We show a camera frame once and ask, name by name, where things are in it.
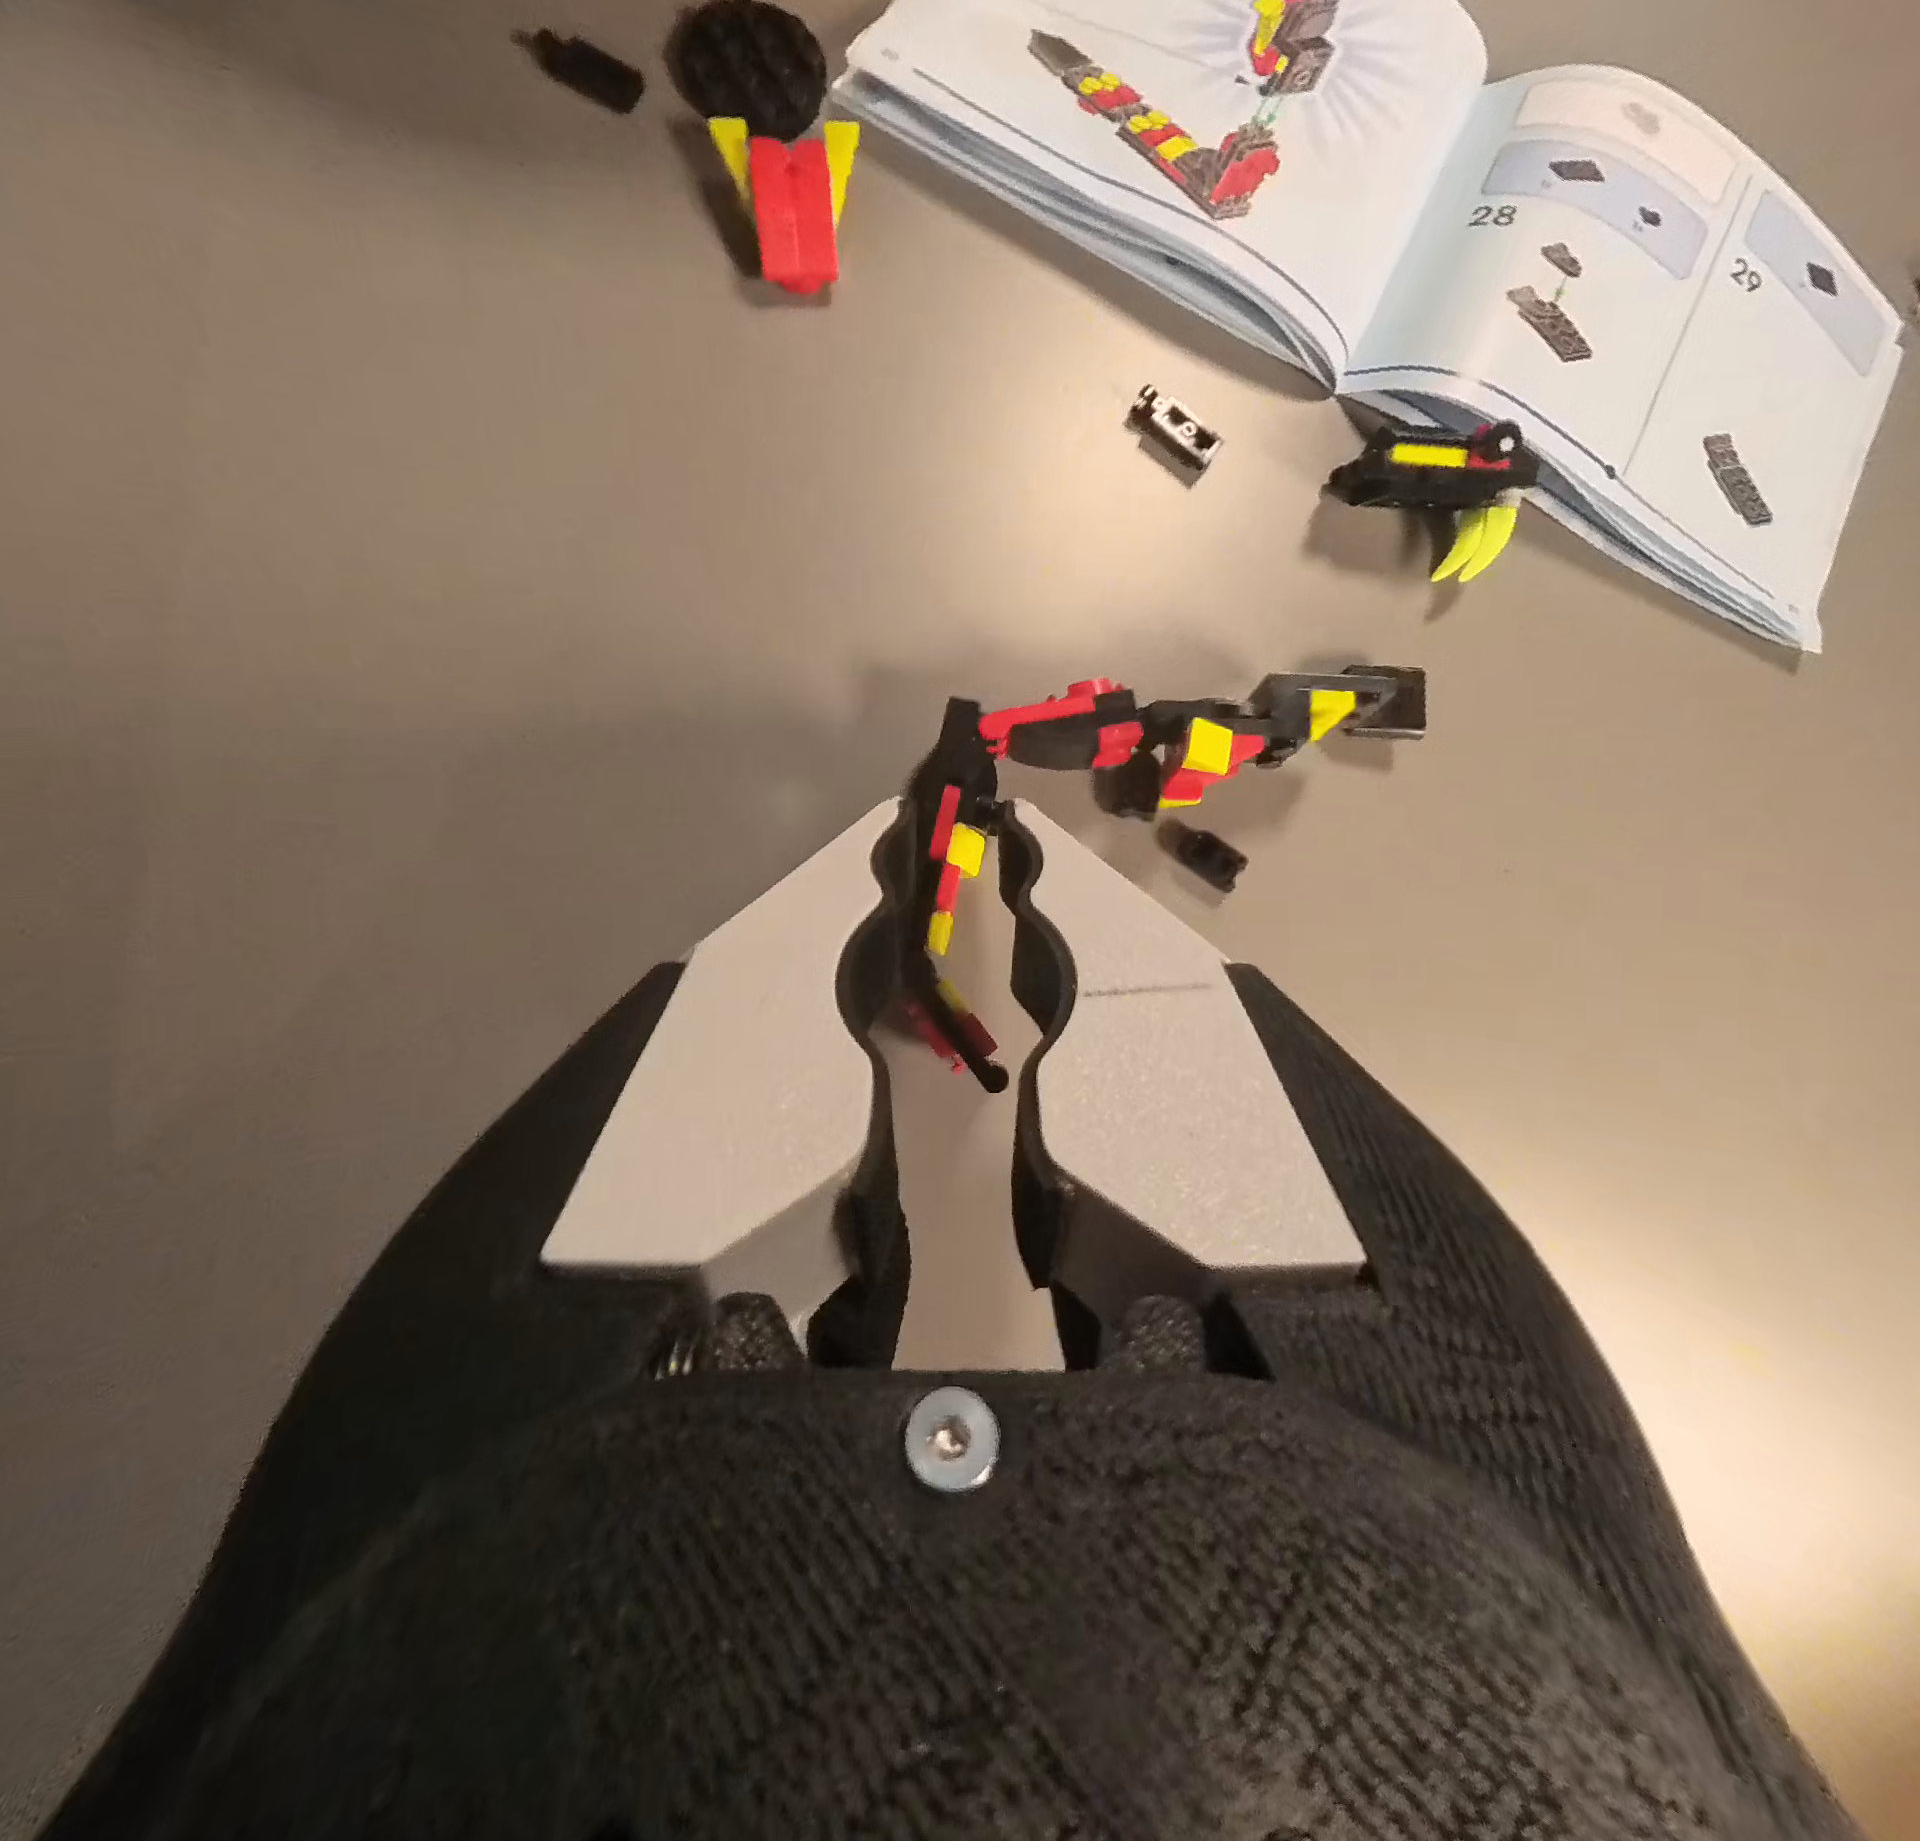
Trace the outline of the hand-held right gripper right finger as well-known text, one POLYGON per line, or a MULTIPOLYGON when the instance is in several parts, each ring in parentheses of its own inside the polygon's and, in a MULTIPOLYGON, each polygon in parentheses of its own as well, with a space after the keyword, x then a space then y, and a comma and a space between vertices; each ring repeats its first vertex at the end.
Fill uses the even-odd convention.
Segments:
POLYGON ((1228 1302, 1345 1291, 1368 1255, 1228 957, 1029 802, 998 851, 1017 1085, 1012 1223, 1069 1371, 1143 1299, 1239 1358, 1228 1302))

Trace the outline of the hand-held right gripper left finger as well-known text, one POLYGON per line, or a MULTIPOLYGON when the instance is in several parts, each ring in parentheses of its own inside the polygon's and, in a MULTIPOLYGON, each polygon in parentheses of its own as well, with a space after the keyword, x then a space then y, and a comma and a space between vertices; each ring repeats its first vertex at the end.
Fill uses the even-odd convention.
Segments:
POLYGON ((541 1248, 562 1274, 769 1298, 827 1368, 889 1368, 910 1282, 877 803, 689 951, 541 1248))

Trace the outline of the long red black lego assembly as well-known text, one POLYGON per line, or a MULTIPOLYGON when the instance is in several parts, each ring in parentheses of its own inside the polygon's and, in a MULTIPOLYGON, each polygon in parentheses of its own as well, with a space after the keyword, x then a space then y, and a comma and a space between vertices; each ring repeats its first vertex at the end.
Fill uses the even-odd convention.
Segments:
POLYGON ((995 1040, 944 974, 962 890, 1009 817, 1004 763, 1087 776, 1109 815, 1158 822, 1244 770, 1278 768, 1335 736, 1417 742, 1425 730, 1428 672, 1385 665, 1268 676, 1239 702, 1145 702, 1106 678, 997 710, 951 700, 896 823, 877 843, 891 979, 907 1023, 952 1070, 1006 1091, 995 1040))

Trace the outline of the black lego head yellow fangs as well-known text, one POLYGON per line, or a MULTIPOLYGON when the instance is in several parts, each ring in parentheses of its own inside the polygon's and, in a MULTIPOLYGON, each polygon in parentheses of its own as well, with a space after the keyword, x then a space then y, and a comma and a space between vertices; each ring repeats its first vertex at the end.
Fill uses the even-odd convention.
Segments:
POLYGON ((1470 584, 1513 537, 1518 508, 1543 465, 1513 423, 1472 433, 1379 429, 1351 461, 1335 469, 1326 494, 1357 508, 1447 513, 1455 537, 1433 584, 1470 584))

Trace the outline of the black lego piece clear part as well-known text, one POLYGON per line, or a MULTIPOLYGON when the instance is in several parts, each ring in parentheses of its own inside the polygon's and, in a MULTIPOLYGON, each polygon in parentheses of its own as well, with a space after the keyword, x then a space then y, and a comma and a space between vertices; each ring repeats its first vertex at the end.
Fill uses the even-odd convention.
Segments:
POLYGON ((1187 486, 1213 471, 1223 447, 1221 433, 1155 385, 1137 388, 1126 413, 1126 426, 1152 460, 1187 486))

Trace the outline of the red yellow lego round-plate assembly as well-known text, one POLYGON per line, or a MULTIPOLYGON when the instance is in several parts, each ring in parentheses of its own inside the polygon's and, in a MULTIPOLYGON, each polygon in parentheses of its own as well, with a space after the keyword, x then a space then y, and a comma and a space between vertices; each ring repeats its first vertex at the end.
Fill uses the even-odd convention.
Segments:
POLYGON ((749 216, 760 279, 798 299, 825 295, 862 126, 827 114, 815 32, 765 0, 706 0, 679 16, 668 64, 749 216))

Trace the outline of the open lego instruction booklet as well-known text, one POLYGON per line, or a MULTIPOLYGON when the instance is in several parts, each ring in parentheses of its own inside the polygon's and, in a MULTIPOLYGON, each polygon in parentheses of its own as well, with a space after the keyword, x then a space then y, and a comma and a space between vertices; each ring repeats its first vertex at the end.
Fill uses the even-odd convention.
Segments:
POLYGON ((834 101, 1397 431, 1513 423, 1523 505, 1821 654, 1907 327, 1657 77, 1490 77, 1459 0, 891 0, 834 101))

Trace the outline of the small flat black lego piece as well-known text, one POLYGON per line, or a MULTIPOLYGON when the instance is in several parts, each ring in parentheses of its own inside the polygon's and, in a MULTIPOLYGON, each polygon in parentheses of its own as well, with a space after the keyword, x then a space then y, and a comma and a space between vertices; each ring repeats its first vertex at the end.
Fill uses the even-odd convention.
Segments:
POLYGON ((541 27, 511 40, 548 81, 617 118, 633 116, 647 95, 644 71, 588 38, 541 27))

